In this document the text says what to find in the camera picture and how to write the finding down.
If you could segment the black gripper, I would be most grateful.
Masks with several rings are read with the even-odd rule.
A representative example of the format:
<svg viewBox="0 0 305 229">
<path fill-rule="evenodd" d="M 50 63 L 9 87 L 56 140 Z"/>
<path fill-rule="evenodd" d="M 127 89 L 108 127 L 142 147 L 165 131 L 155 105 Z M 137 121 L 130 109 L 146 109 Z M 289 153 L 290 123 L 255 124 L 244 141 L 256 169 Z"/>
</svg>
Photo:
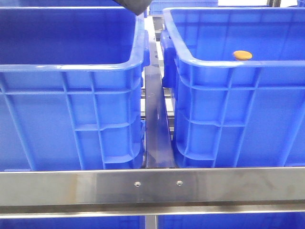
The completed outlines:
<svg viewBox="0 0 305 229">
<path fill-rule="evenodd" d="M 115 0 L 115 2 L 139 16 L 147 10 L 152 0 Z"/>
</svg>

